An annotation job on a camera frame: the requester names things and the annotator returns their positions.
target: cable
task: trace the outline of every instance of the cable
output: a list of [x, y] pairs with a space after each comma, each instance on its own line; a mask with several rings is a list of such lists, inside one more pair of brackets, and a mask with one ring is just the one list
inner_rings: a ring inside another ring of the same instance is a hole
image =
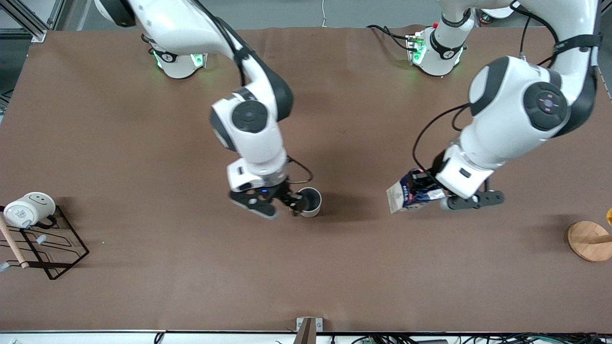
[[[206, 15], [211, 19], [211, 21], [215, 24], [215, 26], [217, 27], [217, 29], [219, 30], [219, 32], [221, 32], [221, 36], [223, 36], [223, 38], [225, 39], [225, 41], [227, 42], [227, 44], [229, 45], [229, 48], [231, 49], [232, 54], [234, 55], [234, 57], [236, 57], [236, 54], [238, 54], [238, 51], [236, 50], [236, 46], [234, 45], [234, 42], [231, 40], [230, 35], [228, 34], [227, 29], [223, 26], [223, 24], [221, 24], [221, 22], [219, 21], [219, 18], [215, 17], [211, 11], [209, 11], [201, 2], [200, 0], [196, 0], [193, 1], [193, 3], [198, 6], [198, 8], [200, 8], [200, 10], [204, 11], [204, 13], [206, 13]], [[234, 58], [234, 62], [236, 63], [236, 67], [238, 67], [238, 71], [240, 72], [240, 84], [241, 86], [245, 86], [247, 84], [247, 78], [244, 75], [244, 68], [242, 66], [242, 61], [236, 61], [236, 59]]]
[[290, 157], [287, 155], [287, 159], [288, 159], [288, 163], [296, 163], [297, 166], [300, 166], [304, 171], [306, 171], [306, 173], [308, 173], [308, 179], [304, 179], [302, 181], [290, 181], [289, 179], [287, 179], [287, 184], [306, 184], [311, 182], [314, 178], [315, 175], [312, 173], [312, 171], [310, 171], [310, 169], [308, 167], [306, 167], [303, 163], [297, 161], [296, 159]]
[[[419, 159], [417, 159], [417, 147], [419, 145], [419, 141], [420, 139], [423, 137], [423, 134], [427, 131], [427, 129], [429, 129], [429, 127], [431, 127], [432, 124], [434, 124], [438, 119], [441, 119], [442, 117], [446, 116], [447, 114], [453, 112], [453, 111], [457, 111], [460, 109], [464, 109], [469, 107], [470, 104], [469, 103], [465, 103], [462, 105], [459, 105], [458, 107], [454, 107], [450, 110], [446, 110], [445, 112], [437, 115], [436, 117], [434, 117], [432, 120], [430, 120], [429, 123], [427, 123], [427, 125], [423, 128], [423, 130], [421, 130], [421, 132], [419, 133], [419, 136], [417, 136], [417, 139], [414, 141], [414, 146], [412, 146], [412, 159], [414, 159], [414, 162], [417, 164], [417, 166], [424, 171], [424, 173], [427, 174], [427, 176], [429, 178], [431, 178], [431, 180], [433, 180], [436, 184], [438, 184], [442, 189], [447, 190], [446, 187], [444, 187], [442, 184], [440, 184], [432, 175], [431, 173], [425, 168], [423, 167], [423, 165], [419, 162]], [[470, 337], [467, 339], [467, 341], [463, 342], [463, 344], [467, 344], [467, 342], [472, 339], [473, 337]]]
[[321, 27], [326, 28], [327, 26], [325, 26], [325, 21], [327, 20], [327, 17], [325, 17], [325, 0], [321, 0], [321, 11], [323, 11], [323, 24], [321, 24]]
[[391, 341], [391, 339], [389, 339], [388, 335], [382, 336], [379, 334], [372, 334], [370, 337], [374, 340], [376, 344], [395, 344]]
[[[521, 5], [520, 5], [520, 4], [519, 4], [519, 6], [518, 6], [518, 7], [515, 7], [514, 5], [515, 5], [516, 3], [518, 3], [518, 0], [514, 0], [514, 1], [512, 1], [512, 3], [510, 3], [510, 8], [511, 8], [511, 9], [512, 9], [514, 12], [520, 13], [520, 14], [522, 14], [522, 15], [524, 15], [524, 16], [527, 16], [527, 17], [529, 17], [529, 18], [533, 18], [533, 19], [535, 19], [535, 20], [539, 21], [539, 22], [540, 22], [542, 25], [546, 26], [546, 28], [548, 29], [548, 31], [550, 31], [550, 34], [551, 34], [551, 35], [553, 35], [553, 38], [554, 38], [554, 44], [555, 44], [555, 45], [557, 45], [557, 44], [559, 43], [559, 36], [557, 36], [557, 32], [555, 32], [555, 31], [553, 30], [553, 27], [552, 27], [552, 26], [550, 26], [550, 24], [548, 24], [548, 23], [547, 23], [547, 22], [546, 22], [544, 19], [542, 19], [542, 18], [538, 17], [537, 15], [534, 15], [534, 14], [533, 14], [533, 13], [531, 13], [531, 12], [528, 12], [528, 11], [526, 11], [526, 10], [521, 9]], [[553, 54], [552, 56], [550, 56], [550, 57], [549, 57], [549, 58], [547, 58], [546, 60], [544, 60], [544, 61], [542, 61], [542, 62], [538, 63], [538, 65], [542, 65], [542, 64], [544, 64], [545, 62], [550, 61], [550, 63], [549, 63], [549, 64], [548, 64], [548, 66], [547, 66], [547, 68], [550, 68], [550, 66], [552, 66], [552, 65], [554, 64], [554, 60], [555, 60], [555, 58], [556, 58], [556, 54]]]
[[357, 344], [358, 342], [360, 342], [360, 341], [362, 341], [362, 340], [364, 340], [364, 339], [368, 339], [368, 336], [361, 337], [361, 338], [357, 338], [357, 339], [355, 339], [355, 340], [354, 340], [354, 341], [353, 341], [351, 344]]
[[529, 27], [530, 21], [531, 21], [531, 17], [527, 17], [527, 21], [525, 21], [525, 27], [523, 28], [523, 35], [521, 36], [521, 47], [518, 52], [518, 57], [522, 60], [525, 60], [525, 52], [524, 52], [523, 47], [525, 45], [525, 35], [527, 34], [527, 28]]
[[163, 336], [166, 332], [159, 332], [155, 335], [155, 339], [153, 339], [153, 344], [159, 344], [162, 342]]
[[418, 344], [417, 341], [415, 341], [414, 339], [410, 338], [410, 336], [408, 335], [400, 335], [400, 339], [406, 343], [406, 344]]
[[547, 340], [555, 344], [586, 344], [587, 341], [595, 341], [597, 334], [583, 334], [583, 335], [570, 335], [565, 337], [563, 335], [553, 334], [536, 334], [536, 333], [520, 333], [510, 335], [476, 335], [468, 338], [462, 344], [467, 344], [470, 340], [476, 344], [477, 339], [486, 339], [489, 341], [500, 342], [500, 344], [533, 344], [536, 340]]
[[450, 122], [450, 125], [453, 127], [453, 129], [455, 129], [456, 131], [460, 132], [463, 130], [463, 128], [459, 128], [457, 127], [457, 125], [455, 124], [457, 121], [457, 118], [459, 117], [459, 115], [463, 112], [463, 110], [465, 110], [467, 108], [462, 108], [461, 110], [459, 110], [459, 112], [455, 113], [455, 115], [453, 116], [453, 120]]
[[380, 31], [382, 31], [384, 34], [388, 35], [389, 37], [391, 37], [391, 39], [393, 39], [393, 41], [395, 42], [395, 44], [397, 44], [398, 46], [400, 46], [402, 49], [404, 50], [408, 50], [408, 51], [417, 51], [415, 48], [407, 48], [405, 47], [403, 44], [401, 44], [398, 39], [403, 39], [403, 40], [408, 40], [407, 37], [404, 36], [400, 36], [400, 35], [396, 35], [394, 33], [392, 33], [389, 28], [387, 26], [384, 27], [380, 27], [378, 25], [368, 25], [366, 26], [366, 28], [368, 29], [379, 29]]

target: floor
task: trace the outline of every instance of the floor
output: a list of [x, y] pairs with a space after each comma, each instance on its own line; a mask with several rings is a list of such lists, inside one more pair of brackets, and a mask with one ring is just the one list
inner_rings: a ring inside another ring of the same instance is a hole
[[[29, 1], [36, 6], [41, 2]], [[423, 0], [208, 0], [206, 5], [235, 29], [321, 26], [323, 13], [326, 17], [325, 25], [331, 28], [362, 28], [369, 24], [393, 28], [417, 23], [430, 24], [439, 20], [440, 16], [435, 1]], [[73, 0], [65, 6], [64, 12], [65, 20], [59, 24], [61, 29], [122, 29], [103, 18], [96, 10], [93, 0]], [[0, 25], [2, 28], [11, 28], [15, 23], [0, 13]], [[490, 26], [522, 25], [524, 18], [515, 13]], [[605, 38], [599, 53], [599, 64], [604, 78], [612, 80], [612, 11], [603, 17], [601, 27]], [[29, 46], [28, 40], [0, 39], [0, 93], [15, 87]]]

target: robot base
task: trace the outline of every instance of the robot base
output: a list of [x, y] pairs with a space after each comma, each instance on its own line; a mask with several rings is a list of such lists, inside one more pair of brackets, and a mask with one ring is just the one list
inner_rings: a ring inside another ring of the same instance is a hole
[[172, 79], [184, 79], [192, 76], [196, 70], [206, 68], [208, 54], [178, 55], [174, 60], [172, 55], [166, 53], [157, 56], [157, 53], [153, 52], [153, 56], [157, 60], [157, 66], [166, 75]]
[[433, 30], [433, 28], [427, 28], [424, 31], [415, 33], [413, 36], [406, 35], [406, 38], [408, 38], [406, 47], [417, 50], [416, 52], [408, 51], [408, 61], [411, 65], [415, 65], [423, 70], [423, 72], [434, 77], [440, 77], [450, 73], [453, 67], [459, 63], [459, 57], [463, 52], [463, 48], [450, 59], [441, 58], [440, 54], [429, 45]]

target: black cable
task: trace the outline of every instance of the black cable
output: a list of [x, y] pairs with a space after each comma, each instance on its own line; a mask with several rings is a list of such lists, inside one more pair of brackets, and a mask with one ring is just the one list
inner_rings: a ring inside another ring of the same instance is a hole
[[389, 340], [391, 341], [391, 343], [393, 343], [393, 340], [395, 340], [395, 343], [397, 344], [407, 344], [405, 340], [403, 340], [399, 335], [395, 334], [395, 335], [388, 335], [387, 338], [389, 338]]
[[290, 181], [287, 179], [287, 184], [306, 184], [311, 182], [315, 178], [315, 174], [310, 171], [308, 167], [306, 167], [303, 163], [297, 161], [296, 159], [287, 155], [288, 163], [296, 163], [297, 166], [300, 166], [306, 173], [308, 173], [308, 179], [304, 179], [302, 181]]
[[394, 344], [393, 342], [391, 342], [391, 340], [386, 338], [388, 336], [382, 336], [382, 335], [379, 335], [379, 334], [372, 334], [371, 337], [372, 337], [372, 339], [374, 340], [374, 342], [376, 344]]
[[531, 21], [531, 17], [527, 17], [527, 21], [525, 21], [525, 27], [523, 28], [523, 35], [521, 36], [521, 47], [518, 52], [519, 56], [525, 56], [525, 51], [523, 49], [525, 45], [525, 35], [527, 34], [527, 28], [529, 27], [529, 22]]
[[360, 342], [360, 341], [362, 341], [362, 340], [364, 340], [364, 339], [368, 339], [368, 336], [361, 337], [361, 338], [357, 338], [357, 339], [355, 339], [355, 340], [354, 340], [354, 341], [353, 341], [351, 344], [357, 344], [358, 342]]
[[[559, 36], [557, 36], [557, 32], [554, 31], [553, 27], [550, 26], [550, 24], [548, 24], [544, 19], [538, 17], [537, 15], [534, 15], [531, 12], [525, 11], [521, 8], [521, 5], [519, 5], [518, 7], [515, 7], [514, 5], [518, 3], [518, 0], [514, 0], [512, 1], [512, 3], [510, 4], [510, 8], [512, 10], [514, 10], [514, 12], [520, 13], [524, 16], [527, 16], [529, 18], [533, 18], [537, 21], [539, 21], [542, 25], [546, 26], [546, 28], [548, 29], [548, 31], [550, 31], [550, 34], [553, 35], [553, 39], [554, 39], [554, 44], [557, 45], [559, 43]], [[549, 58], [547, 58], [546, 60], [538, 63], [538, 65], [542, 65], [547, 61], [550, 61], [550, 63], [548, 64], [547, 68], [550, 68], [550, 66], [552, 66], [554, 64], [554, 60], [556, 59], [556, 54], [551, 55]]]
[[366, 28], [368, 28], [368, 29], [379, 29], [380, 31], [382, 31], [383, 33], [385, 33], [386, 35], [391, 37], [391, 39], [393, 39], [395, 44], [400, 46], [400, 48], [402, 48], [404, 50], [408, 50], [408, 51], [413, 51], [413, 52], [417, 51], [415, 48], [408, 48], [408, 47], [404, 46], [403, 44], [401, 44], [397, 39], [408, 40], [408, 38], [392, 33], [387, 26], [381, 28], [378, 25], [368, 25], [368, 26], [366, 26]]
[[398, 343], [401, 343], [401, 344], [411, 344], [411, 343], [410, 343], [410, 340], [412, 340], [412, 339], [411, 339], [410, 337], [408, 337], [407, 335], [406, 335], [406, 336], [404, 336], [404, 335], [398, 335], [398, 336], [397, 336], [397, 339], [399, 339], [399, 340], [400, 340]]
[[[454, 107], [450, 110], [446, 110], [445, 112], [437, 115], [436, 117], [434, 117], [432, 120], [430, 120], [430, 122], [423, 128], [423, 130], [421, 130], [421, 132], [419, 133], [419, 136], [417, 136], [417, 139], [414, 141], [414, 146], [412, 146], [412, 159], [414, 159], [414, 162], [417, 164], [417, 166], [423, 170], [423, 172], [425, 174], [427, 174], [427, 176], [429, 178], [431, 178], [432, 181], [434, 181], [436, 184], [438, 184], [442, 189], [447, 190], [446, 187], [444, 187], [442, 184], [440, 184], [432, 175], [431, 173], [425, 168], [423, 167], [423, 165], [419, 162], [419, 159], [417, 159], [417, 147], [419, 145], [419, 141], [420, 139], [423, 137], [423, 134], [427, 131], [427, 129], [429, 129], [429, 127], [431, 127], [432, 124], [434, 124], [438, 119], [441, 119], [442, 117], [446, 116], [447, 114], [453, 112], [453, 111], [457, 111], [459, 109], [463, 109], [463, 108], [467, 108], [469, 107], [469, 103], [465, 103], [462, 105], [459, 105], [458, 107]], [[467, 344], [468, 341], [470, 341], [470, 339], [472, 339], [473, 337], [470, 337], [467, 339], [467, 341], [463, 342], [463, 344]]]
[[399, 38], [399, 39], [403, 39], [403, 40], [408, 40], [408, 38], [406, 38], [405, 36], [400, 36], [400, 35], [396, 35], [396, 34], [392, 33], [392, 32], [389, 30], [389, 27], [388, 27], [388, 26], [385, 26], [384, 28], [381, 28], [381, 27], [380, 27], [380, 26], [378, 26], [378, 25], [372, 24], [372, 25], [368, 25], [368, 26], [366, 26], [366, 28], [367, 28], [367, 29], [379, 29], [380, 31], [382, 31], [382, 32], [386, 33], [387, 35], [389, 35], [389, 36], [391, 36], [391, 37], [395, 37], [395, 38]]
[[459, 115], [467, 108], [462, 108], [461, 110], [459, 110], [459, 112], [455, 113], [455, 115], [453, 116], [453, 120], [450, 122], [450, 125], [453, 127], [453, 129], [455, 129], [456, 131], [460, 132], [463, 130], [463, 128], [459, 128], [457, 127], [457, 125], [455, 124], [457, 121], [457, 117], [459, 117]]
[[538, 63], [537, 65], [543, 65], [544, 63], [546, 63], [546, 62], [548, 62], [548, 61], [552, 61], [553, 57], [554, 57], [554, 55], [551, 55], [551, 56], [547, 57], [547, 58], [546, 58], [546, 60], [544, 60], [544, 61], [542, 61], [542, 62]]
[[400, 337], [401, 337], [401, 339], [404, 342], [406, 342], [408, 344], [419, 344], [419, 342], [417, 342], [414, 339], [410, 338], [410, 336], [408, 336], [408, 335], [401, 335]]
[[[234, 45], [234, 42], [232, 42], [230, 35], [227, 32], [227, 29], [223, 26], [223, 24], [221, 24], [221, 22], [219, 21], [219, 18], [215, 17], [211, 11], [209, 11], [201, 2], [200, 0], [196, 0], [193, 2], [196, 6], [198, 6], [198, 8], [200, 8], [200, 10], [204, 11], [204, 13], [206, 13], [206, 15], [212, 20], [212, 22], [215, 24], [215, 26], [217, 27], [217, 29], [219, 30], [219, 32], [221, 32], [221, 36], [223, 36], [223, 38], [225, 39], [225, 41], [227, 42], [227, 44], [229, 45], [229, 48], [231, 49], [232, 54], [234, 55], [234, 57], [236, 56], [236, 54], [238, 54], [238, 51], [236, 50], [236, 46]], [[240, 84], [241, 86], [245, 86], [247, 84], [247, 79], [244, 75], [244, 68], [242, 66], [242, 61], [234, 61], [236, 63], [236, 67], [238, 67], [238, 71], [240, 72]]]
[[166, 332], [158, 332], [155, 335], [155, 339], [153, 339], [153, 344], [159, 344], [162, 342], [163, 336], [166, 334]]
[[477, 338], [487, 339], [487, 342], [490, 340], [499, 341], [501, 344], [533, 344], [536, 340], [541, 338], [548, 338], [554, 341], [561, 341], [562, 343], [569, 344], [584, 344], [587, 340], [594, 339], [588, 334], [584, 335], [570, 335], [568, 337], [563, 335], [553, 335], [553, 334], [540, 334], [540, 333], [519, 333], [519, 334], [510, 334], [510, 335], [477, 335], [470, 337], [466, 341], [467, 344], [470, 340], [476, 341]]

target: wooden dowel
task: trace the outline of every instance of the wooden dowel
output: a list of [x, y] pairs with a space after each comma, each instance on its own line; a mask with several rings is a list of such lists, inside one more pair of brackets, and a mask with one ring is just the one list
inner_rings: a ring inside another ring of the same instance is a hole
[[10, 235], [10, 231], [6, 227], [6, 223], [4, 222], [4, 219], [2, 218], [1, 215], [0, 215], [0, 231], [2, 231], [2, 234], [4, 235], [6, 242], [9, 244], [10, 249], [13, 250], [13, 253], [15, 254], [15, 257], [17, 258], [19, 265], [23, 269], [25, 269], [26, 267], [30, 267], [30, 264], [26, 262], [26, 258], [24, 258], [23, 254], [21, 253], [19, 246], [17, 246], [17, 243], [13, 240], [13, 237]]
[[589, 240], [589, 244], [605, 244], [606, 242], [612, 242], [612, 235], [602, 235]]

